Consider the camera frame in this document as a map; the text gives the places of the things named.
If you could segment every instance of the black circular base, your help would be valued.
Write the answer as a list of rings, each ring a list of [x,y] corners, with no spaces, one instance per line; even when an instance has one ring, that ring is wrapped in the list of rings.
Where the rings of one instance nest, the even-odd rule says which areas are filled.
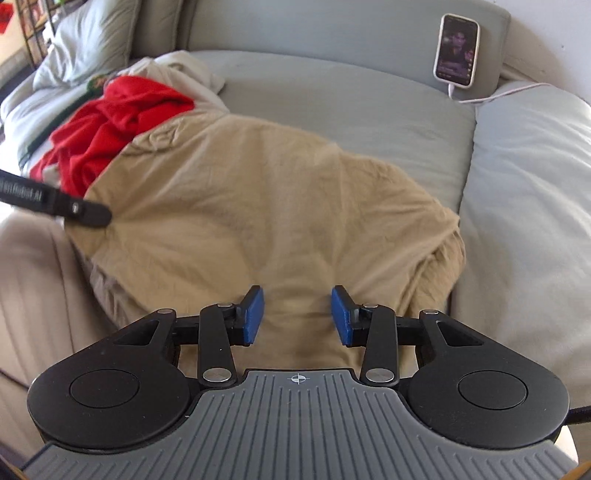
[[[494,370],[467,374],[457,387],[465,400],[487,410],[513,408],[527,397],[527,387],[519,378]]]
[[[116,346],[104,355],[102,350],[97,343],[33,382],[27,405],[47,440],[75,449],[121,450],[156,437],[184,414],[187,381],[163,356],[147,346]]]
[[[79,404],[90,408],[113,408],[135,397],[139,380],[123,370],[95,370],[76,378],[70,395]]]

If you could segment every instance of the white wall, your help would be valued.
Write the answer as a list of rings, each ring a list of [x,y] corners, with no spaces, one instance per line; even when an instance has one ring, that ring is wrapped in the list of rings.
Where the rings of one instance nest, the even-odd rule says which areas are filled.
[[[591,0],[489,0],[512,15],[505,63],[591,102]]]
[[[9,4],[14,4],[14,0],[8,0]],[[4,35],[0,35],[0,64],[11,57],[19,48],[24,46],[22,38],[21,24],[18,19],[17,6],[14,6],[14,15],[8,24],[8,29]]]

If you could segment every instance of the phone screen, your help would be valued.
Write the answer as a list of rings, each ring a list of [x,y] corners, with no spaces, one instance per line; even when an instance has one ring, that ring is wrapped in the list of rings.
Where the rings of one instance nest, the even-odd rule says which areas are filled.
[[[468,87],[478,53],[479,27],[474,20],[445,15],[441,26],[441,43],[436,60],[435,76]]]

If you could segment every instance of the couch cushion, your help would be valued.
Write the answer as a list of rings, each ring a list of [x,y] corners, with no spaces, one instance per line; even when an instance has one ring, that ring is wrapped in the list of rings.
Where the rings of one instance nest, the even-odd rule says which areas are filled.
[[[187,0],[185,50],[246,50],[339,61],[430,85],[441,17],[454,13],[482,27],[474,85],[457,98],[497,86],[509,12],[485,0]]]
[[[479,107],[474,143],[452,315],[591,404],[591,106],[554,87],[516,93]],[[589,426],[573,436],[591,459]]]
[[[142,0],[132,58],[156,58],[175,50],[183,0]]]
[[[315,132],[405,170],[457,212],[472,156],[474,108],[388,73],[238,51],[193,53],[226,78],[232,113]]]

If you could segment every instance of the beige blanket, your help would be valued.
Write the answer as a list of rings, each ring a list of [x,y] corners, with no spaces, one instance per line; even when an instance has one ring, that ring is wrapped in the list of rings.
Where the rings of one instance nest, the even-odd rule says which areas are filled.
[[[362,349],[343,347],[331,320],[332,287],[417,315],[444,308],[465,261],[458,217],[400,169],[221,112],[137,137],[86,198],[113,222],[67,231],[129,295],[118,308],[132,320],[134,304],[196,314],[263,286],[256,342],[234,348],[240,369],[359,369]]]

